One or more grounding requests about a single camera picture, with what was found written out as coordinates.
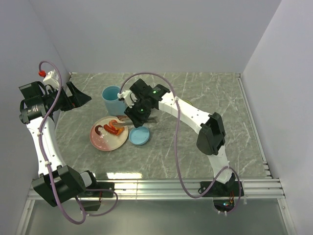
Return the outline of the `steel food tongs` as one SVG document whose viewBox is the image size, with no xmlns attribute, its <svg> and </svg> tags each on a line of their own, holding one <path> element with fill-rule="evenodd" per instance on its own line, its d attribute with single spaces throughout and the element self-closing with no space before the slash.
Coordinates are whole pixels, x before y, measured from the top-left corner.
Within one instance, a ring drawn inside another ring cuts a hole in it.
<svg viewBox="0 0 313 235">
<path fill-rule="evenodd" d="M 124 126 L 134 126 L 135 128 L 138 128 L 144 124 L 158 123 L 157 117 L 148 117 L 148 119 L 142 124 L 134 124 L 133 121 L 127 116 L 117 116 L 117 118 L 118 118 L 117 122 L 119 122 L 118 128 L 124 127 Z"/>
</svg>

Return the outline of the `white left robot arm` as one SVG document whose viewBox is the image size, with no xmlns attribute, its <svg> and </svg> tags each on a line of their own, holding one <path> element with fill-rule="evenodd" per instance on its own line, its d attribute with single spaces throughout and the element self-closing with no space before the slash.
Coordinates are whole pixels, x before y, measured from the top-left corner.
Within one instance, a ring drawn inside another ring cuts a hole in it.
<svg viewBox="0 0 313 235">
<path fill-rule="evenodd" d="M 33 138 L 38 158 L 39 177 L 32 181 L 32 186 L 52 207 L 57 206 L 52 180 L 56 181 L 55 188 L 61 203 L 81 193 L 93 197 L 99 191 L 99 184 L 89 170 L 79 173 L 65 164 L 57 144 L 53 113 L 81 107 L 91 100 L 72 82 L 67 82 L 67 87 L 71 96 L 64 89 L 57 90 L 40 81 L 19 88 L 24 96 L 20 103 L 20 120 Z"/>
</svg>

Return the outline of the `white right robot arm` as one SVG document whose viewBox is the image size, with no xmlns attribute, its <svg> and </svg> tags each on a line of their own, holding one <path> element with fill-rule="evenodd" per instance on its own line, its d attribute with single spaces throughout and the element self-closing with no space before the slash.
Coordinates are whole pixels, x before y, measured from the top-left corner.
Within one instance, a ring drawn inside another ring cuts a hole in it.
<svg viewBox="0 0 313 235">
<path fill-rule="evenodd" d="M 225 153 L 225 130 L 222 117 L 201 111 L 188 104 L 167 87 L 158 84 L 147 85 L 142 79 L 137 80 L 129 90 L 118 93 L 118 98 L 127 104 L 125 115 L 138 128 L 149 119 L 152 109 L 171 114 L 193 129 L 198 135 L 196 146 L 207 155 L 216 181 L 203 194 L 207 196 L 230 196 L 236 185 L 235 174 L 229 168 Z"/>
</svg>

